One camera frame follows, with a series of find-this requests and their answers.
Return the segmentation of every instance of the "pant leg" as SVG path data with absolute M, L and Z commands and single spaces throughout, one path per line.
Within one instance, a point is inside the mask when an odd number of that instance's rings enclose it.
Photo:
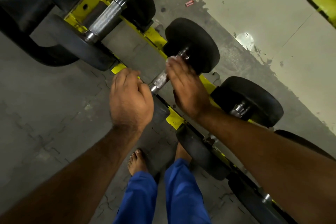
M 211 223 L 203 196 L 186 160 L 179 158 L 165 173 L 169 224 Z
M 136 172 L 128 182 L 125 195 L 113 224 L 151 224 L 158 186 L 152 175 Z

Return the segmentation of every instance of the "bare foot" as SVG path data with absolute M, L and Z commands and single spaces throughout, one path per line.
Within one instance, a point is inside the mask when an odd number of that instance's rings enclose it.
M 132 153 L 131 157 L 129 158 L 127 167 L 128 171 L 132 176 L 139 171 L 148 172 L 145 160 L 142 156 L 142 152 L 140 149 L 137 149 L 135 152 Z
M 192 160 L 192 157 L 186 152 L 180 143 L 177 145 L 175 160 L 179 158 L 185 159 L 188 163 L 190 163 Z

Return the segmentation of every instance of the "gray floor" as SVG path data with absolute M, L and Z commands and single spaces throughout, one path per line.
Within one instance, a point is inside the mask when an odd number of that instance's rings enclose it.
M 283 105 L 285 116 L 277 128 L 297 133 L 336 155 L 335 136 L 299 99 L 278 81 L 267 65 L 261 65 L 214 20 L 201 1 L 186 9 L 189 0 L 154 0 L 155 27 L 163 29 L 177 17 L 186 17 L 203 26 L 214 38 L 221 62 L 216 71 L 220 80 L 238 75 L 251 79 L 270 91 Z M 35 34 L 39 43 L 51 44 L 43 27 Z M 78 61 L 60 68 L 43 66 L 32 60 L 0 34 L 0 213 L 30 192 L 42 181 L 88 149 L 111 128 L 108 109 L 109 85 L 113 74 L 99 72 Z M 127 25 L 121 23 L 104 43 L 126 65 L 140 69 L 149 82 L 164 61 Z M 206 75 L 215 81 L 216 77 Z M 174 104 L 171 85 L 161 96 Z M 177 140 L 174 129 L 152 122 L 138 145 L 147 154 L 153 173 L 164 174 L 174 157 Z M 229 152 L 230 159 L 237 161 Z M 96 210 L 92 223 L 111 223 L 118 211 L 130 177 L 127 159 L 113 179 Z M 199 167 L 194 174 L 213 223 L 253 223 L 255 220 L 232 195 L 226 181 L 209 177 Z M 166 223 L 164 184 L 159 184 L 153 223 Z

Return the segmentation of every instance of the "hairy forearm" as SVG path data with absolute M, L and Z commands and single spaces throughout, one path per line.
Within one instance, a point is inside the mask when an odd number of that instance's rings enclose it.
M 88 223 L 140 134 L 113 128 L 1 216 L 0 223 Z
M 334 222 L 336 162 L 215 107 L 198 122 L 225 144 L 297 221 Z

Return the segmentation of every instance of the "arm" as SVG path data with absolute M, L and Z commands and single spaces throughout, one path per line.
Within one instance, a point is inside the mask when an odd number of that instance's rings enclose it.
M 153 98 L 138 72 L 111 86 L 113 128 L 99 142 L 0 217 L 0 223 L 88 223 L 128 152 L 152 120 Z
M 336 222 L 336 162 L 213 107 L 195 72 L 170 59 L 177 104 L 214 134 L 258 183 L 299 223 Z

